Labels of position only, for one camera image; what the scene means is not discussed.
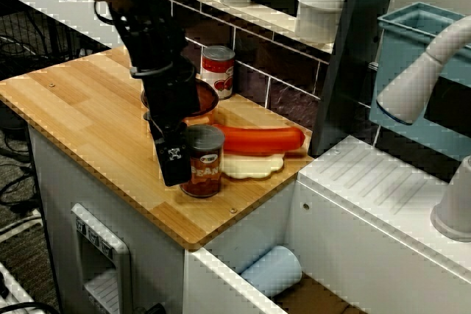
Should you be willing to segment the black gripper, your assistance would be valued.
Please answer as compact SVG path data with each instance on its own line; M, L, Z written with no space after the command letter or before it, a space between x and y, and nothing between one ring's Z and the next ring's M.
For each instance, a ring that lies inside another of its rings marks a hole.
M196 69L190 60L157 63L132 62L132 78L140 79L148 107L148 124L166 186L191 178L187 126L183 122L199 110Z

